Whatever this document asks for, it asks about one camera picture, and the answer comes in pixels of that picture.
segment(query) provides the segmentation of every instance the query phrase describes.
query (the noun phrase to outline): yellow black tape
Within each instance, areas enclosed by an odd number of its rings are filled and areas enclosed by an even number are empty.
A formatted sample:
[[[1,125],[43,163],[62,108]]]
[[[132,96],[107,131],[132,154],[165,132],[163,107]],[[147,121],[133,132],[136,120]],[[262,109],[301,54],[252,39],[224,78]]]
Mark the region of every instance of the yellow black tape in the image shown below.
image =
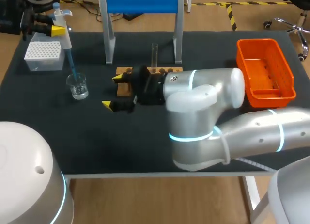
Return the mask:
[[[226,10],[227,10],[227,13],[228,13],[229,20],[230,20],[230,22],[231,22],[232,30],[233,30],[233,31],[238,30],[237,25],[236,25],[236,21],[234,20],[234,17],[233,17],[233,9],[232,9],[232,6],[229,5],[229,4],[226,4]]]
[[[226,6],[226,5],[290,5],[291,2],[196,2],[192,6]]]

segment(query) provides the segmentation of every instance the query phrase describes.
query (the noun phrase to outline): white robotic arm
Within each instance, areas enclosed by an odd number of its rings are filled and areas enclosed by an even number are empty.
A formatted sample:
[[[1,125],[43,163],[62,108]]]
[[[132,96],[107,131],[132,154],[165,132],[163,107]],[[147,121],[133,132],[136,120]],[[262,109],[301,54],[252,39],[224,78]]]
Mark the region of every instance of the white robotic arm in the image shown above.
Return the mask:
[[[239,108],[244,80],[237,68],[169,73],[164,84],[173,161],[197,171],[230,159],[310,145],[310,111],[285,108],[246,113],[216,127]]]

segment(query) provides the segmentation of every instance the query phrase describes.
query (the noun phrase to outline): orange basket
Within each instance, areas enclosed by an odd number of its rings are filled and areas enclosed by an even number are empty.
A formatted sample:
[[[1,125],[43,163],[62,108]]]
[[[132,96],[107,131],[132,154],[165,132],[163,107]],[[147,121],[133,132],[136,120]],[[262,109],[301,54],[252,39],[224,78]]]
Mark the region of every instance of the orange basket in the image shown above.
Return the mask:
[[[237,47],[237,64],[252,107],[285,107],[295,99],[294,76],[276,40],[242,39]]]

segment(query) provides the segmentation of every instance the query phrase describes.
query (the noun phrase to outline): robotic arm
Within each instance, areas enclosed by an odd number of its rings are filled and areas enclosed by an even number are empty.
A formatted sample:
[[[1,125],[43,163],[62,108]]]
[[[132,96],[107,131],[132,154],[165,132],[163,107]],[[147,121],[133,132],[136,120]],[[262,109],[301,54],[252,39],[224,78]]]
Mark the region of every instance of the robotic arm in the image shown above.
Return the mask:
[[[161,105],[164,99],[173,161],[181,169],[197,171],[239,157],[309,146],[310,111],[306,109],[246,113],[216,126],[225,110],[239,108],[244,101],[245,82],[238,68],[148,75],[146,70],[134,68],[132,74],[114,78],[132,86],[128,101],[103,103],[113,111],[132,112],[136,103]]]

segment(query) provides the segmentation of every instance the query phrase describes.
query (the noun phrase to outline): black table mat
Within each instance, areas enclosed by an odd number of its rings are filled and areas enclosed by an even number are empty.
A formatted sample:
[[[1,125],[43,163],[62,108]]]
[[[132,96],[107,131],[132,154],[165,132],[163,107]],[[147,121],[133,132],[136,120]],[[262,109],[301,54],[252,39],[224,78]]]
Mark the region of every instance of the black table mat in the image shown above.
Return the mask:
[[[137,106],[133,114],[112,113],[102,100],[116,95],[111,78],[117,66],[150,65],[151,43],[158,43],[158,66],[173,66],[171,32],[116,33],[114,64],[105,65],[102,33],[73,32],[77,71],[86,74],[89,97],[74,101],[65,85],[70,73],[29,72],[20,42],[0,87],[0,121],[14,121],[38,131],[49,143],[65,174],[182,172],[172,162],[165,107]],[[310,81],[286,32],[185,32],[184,70],[237,67],[236,42],[241,38],[274,38],[295,77],[297,98],[289,106],[310,108]],[[218,124],[238,116],[229,110]],[[248,157],[274,169],[310,155],[310,148]],[[206,172],[247,172],[259,168],[232,160]]]

